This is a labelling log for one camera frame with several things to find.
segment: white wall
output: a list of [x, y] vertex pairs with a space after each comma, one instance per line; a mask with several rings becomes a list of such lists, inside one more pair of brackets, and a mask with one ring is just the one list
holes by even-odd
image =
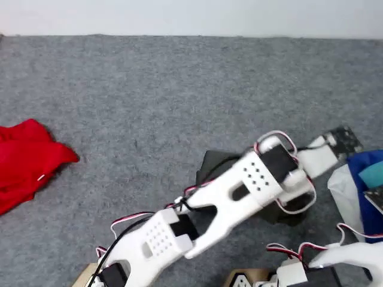
[[383, 38], [382, 0], [0, 0], [5, 35]]

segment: white robot part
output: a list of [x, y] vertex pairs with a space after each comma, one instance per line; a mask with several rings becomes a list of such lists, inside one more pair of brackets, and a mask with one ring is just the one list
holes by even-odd
[[285, 192], [281, 193], [278, 197], [282, 205], [287, 204], [302, 194], [312, 191], [312, 183], [302, 169], [292, 172], [291, 176], [284, 181], [282, 187]]
[[[242, 184], [250, 193], [234, 201], [232, 194]], [[217, 215], [207, 231], [194, 241], [193, 248], [185, 257], [194, 258], [224, 239], [235, 226], [263, 209], [282, 192], [259, 156], [254, 151], [247, 153], [231, 169], [187, 200], [192, 208], [213, 205], [217, 208]]]
[[312, 179], [322, 175], [339, 161], [329, 144], [336, 145], [336, 142], [329, 142], [329, 140], [320, 136], [308, 145], [310, 148], [318, 148], [298, 152], [297, 158], [299, 162]]
[[276, 270], [276, 275], [273, 275], [270, 281], [256, 282], [254, 287], [300, 286], [300, 284], [307, 281], [306, 271], [303, 268], [302, 262], [294, 258], [283, 261], [281, 266]]
[[120, 263], [128, 274], [126, 287], [150, 286], [167, 266], [193, 247], [187, 234], [176, 237], [172, 231], [171, 224], [178, 221], [173, 209], [158, 211], [141, 228], [122, 237], [104, 265]]
[[372, 275], [369, 287], [383, 287], [383, 242], [374, 244], [353, 243], [334, 246], [319, 253], [310, 263], [310, 268], [323, 268], [346, 263], [367, 268]]
[[306, 271], [297, 258], [288, 259], [276, 270], [279, 287], [289, 287], [307, 282]]

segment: black cable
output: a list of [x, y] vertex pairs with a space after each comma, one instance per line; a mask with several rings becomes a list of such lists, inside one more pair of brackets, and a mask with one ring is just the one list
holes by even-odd
[[126, 234], [128, 233], [130, 230], [132, 230], [133, 228], [135, 228], [137, 225], [139, 224], [142, 224], [144, 223], [145, 221], [147, 221], [151, 216], [149, 217], [146, 217], [146, 218], [142, 218], [140, 219], [139, 221], [136, 221], [134, 222], [133, 224], [130, 224], [130, 226], [128, 226], [127, 228], [124, 229], [124, 231], [121, 232], [121, 234], [118, 236], [118, 238], [116, 238], [116, 240], [112, 243], [112, 245], [109, 247], [109, 249], [107, 250], [107, 252], [105, 253], [104, 257], [102, 257], [100, 263], [98, 264], [97, 266], [97, 269], [96, 271], [94, 272], [93, 276], [92, 276], [92, 279], [90, 280], [89, 284], [88, 284], [88, 287], [91, 287], [93, 282], [95, 281], [98, 273], [100, 272], [100, 269], [102, 268], [105, 260], [108, 258], [110, 252], [113, 250], [113, 248], [116, 246], [116, 244], [120, 241], [120, 239]]

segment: wire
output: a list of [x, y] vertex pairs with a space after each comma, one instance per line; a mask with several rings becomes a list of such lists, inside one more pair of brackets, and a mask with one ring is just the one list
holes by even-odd
[[[212, 179], [211, 181], [204, 182], [204, 183], [199, 185], [199, 188], [205, 187], [205, 186], [209, 185], [210, 183], [212, 183], [213, 181], [214, 180]], [[197, 187], [198, 187], [198, 185], [192, 185], [190, 187], [185, 188], [184, 195], [186, 196], [189, 192], [195, 190]]]
[[349, 230], [351, 230], [353, 233], [355, 234], [358, 234], [360, 236], [363, 236], [364, 238], [369, 238], [369, 239], [379, 239], [379, 238], [382, 238], [383, 239], [383, 234], [376, 234], [376, 235], [365, 235], [359, 231], [356, 231], [355, 229], [353, 229], [351, 226], [345, 224], [345, 223], [338, 223], [336, 225], [336, 228], [339, 229], [342, 233], [342, 237], [341, 237], [341, 240], [339, 242], [340, 245], [343, 244], [343, 242], [345, 241], [345, 231], [343, 228], [347, 228]]
[[273, 135], [280, 135], [280, 136], [283, 136], [288, 142], [289, 144], [291, 145], [292, 147], [292, 156], [296, 157], [297, 156], [297, 153], [298, 153], [298, 150], [297, 150], [297, 146], [295, 145], [295, 143], [293, 142], [293, 140], [291, 139], [291, 137], [289, 137], [286, 133], [282, 132], [281, 130], [272, 130], [271, 132], [268, 132], [268, 133], [265, 133], [263, 136], [260, 136], [258, 138], [258, 140], [255, 142], [254, 144], [254, 150], [256, 153], [259, 153], [259, 145], [268, 137], [270, 136], [273, 136]]
[[312, 181], [309, 179], [309, 182], [311, 184], [311, 187], [312, 187], [312, 190], [311, 192], [313, 193], [313, 198], [312, 200], [303, 208], [301, 209], [298, 209], [298, 210], [287, 210], [286, 208], [283, 207], [281, 201], [279, 199], [275, 200], [275, 202], [277, 203], [277, 205], [279, 206], [280, 209], [282, 209], [283, 212], [287, 213], [287, 214], [290, 214], [290, 215], [295, 215], [295, 214], [300, 214], [302, 212], [305, 212], [307, 211], [311, 206], [314, 205], [314, 203], [317, 201], [317, 191], [315, 189], [315, 186], [314, 184], [312, 183]]
[[113, 250], [113, 248], [116, 246], [116, 244], [121, 240], [121, 238], [126, 234], [128, 233], [130, 230], [132, 230], [133, 228], [135, 228], [136, 226], [138, 226], [139, 224], [142, 224], [144, 223], [145, 221], [147, 221], [150, 217], [146, 217], [146, 218], [142, 218], [140, 219], [139, 221], [136, 221], [134, 222], [133, 224], [131, 224], [130, 226], [128, 226], [127, 228], [124, 229], [124, 231], [121, 232], [121, 234], [118, 236], [118, 238], [115, 239], [115, 241], [113, 241], [112, 245], [109, 247], [109, 249], [107, 250], [107, 252], [105, 253], [104, 257], [102, 257], [100, 263], [98, 264], [97, 266], [97, 269], [96, 271], [94, 272], [92, 278], [90, 279], [89, 281], [89, 284], [87, 287], [92, 287], [92, 284], [93, 282], [95, 281], [98, 273], [100, 272], [100, 269], [102, 268], [105, 260], [107, 260], [110, 252]]
[[115, 239], [117, 238], [117, 234], [115, 233], [114, 228], [113, 228], [114, 226], [116, 226], [117, 224], [119, 224], [121, 222], [125, 222], [125, 221], [131, 220], [131, 219], [139, 218], [143, 215], [148, 215], [148, 214], [154, 214], [154, 212], [153, 211], [145, 211], [145, 212], [133, 213], [131, 215], [124, 216], [124, 217], [121, 217], [121, 218], [113, 221], [112, 224], [110, 225], [110, 230], [113, 232], [114, 238]]
[[102, 253], [106, 253], [106, 252], [107, 252], [107, 249], [105, 247], [102, 247], [102, 246], [96, 247], [96, 253], [98, 258], [102, 256]]
[[[365, 238], [370, 238], [370, 239], [382, 238], [383, 239], [383, 234], [365, 235], [365, 234], [363, 234], [363, 233], [361, 233], [359, 231], [356, 231], [355, 229], [353, 229], [352, 227], [350, 227], [349, 225], [344, 224], [344, 223], [338, 223], [336, 225], [336, 228], [339, 229], [339, 231], [342, 234], [341, 240], [339, 242], [339, 246], [342, 245], [344, 240], [345, 240], [345, 231], [344, 231], [343, 228], [347, 228], [347, 229], [351, 230], [353, 233], [358, 234], [360, 236], [363, 236]], [[299, 245], [298, 252], [295, 252], [295, 251], [292, 251], [290, 249], [287, 249], [284, 245], [279, 244], [279, 243], [275, 243], [275, 242], [267, 244], [266, 245], [266, 250], [267, 251], [275, 251], [275, 252], [285, 253], [289, 257], [294, 256], [294, 257], [298, 258], [299, 260], [301, 260], [301, 262], [303, 262], [303, 253], [304, 253], [305, 248], [307, 248], [307, 247], [315, 249], [315, 250], [318, 250], [318, 251], [328, 250], [328, 247], [321, 246], [321, 245], [316, 245], [316, 244], [314, 244], [312, 242], [303, 242], [303, 243], [301, 243]]]

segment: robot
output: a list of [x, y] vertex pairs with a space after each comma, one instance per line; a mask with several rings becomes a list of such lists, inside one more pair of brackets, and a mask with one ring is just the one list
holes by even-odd
[[[135, 218], [144, 218], [116, 236], [107, 250], [101, 250], [104, 254], [100, 254], [97, 270], [86, 286], [151, 286], [159, 274], [176, 260], [198, 256], [272, 202], [276, 202], [288, 214], [304, 212], [317, 198], [312, 180], [361, 149], [360, 142], [347, 126], [317, 137], [304, 148], [297, 148], [284, 132], [269, 132], [260, 137], [254, 146], [246, 149], [229, 170], [213, 181], [189, 188], [184, 196], [154, 214], [134, 215]], [[233, 193], [243, 185], [248, 193], [234, 198]], [[285, 208], [288, 202], [304, 194], [310, 194], [312, 198], [305, 207], [299, 210]], [[217, 214], [205, 233], [198, 234], [189, 214], [208, 206], [214, 206]], [[143, 225], [131, 231], [139, 224]], [[383, 286], [383, 264], [376, 257], [370, 260], [362, 253], [360, 257], [351, 257], [349, 253], [351, 250], [368, 250], [373, 255], [378, 249], [383, 251], [383, 243], [355, 243], [326, 248], [310, 263], [310, 267], [319, 268], [337, 262], [365, 266], [372, 271], [375, 285], [371, 286]], [[284, 264], [289, 265], [302, 273], [301, 261]], [[270, 282], [259, 282], [256, 287], [276, 287], [275, 282], [279, 282], [279, 286], [292, 285], [291, 281], [281, 283], [283, 280], [281, 275], [278, 278], [277, 272]]]

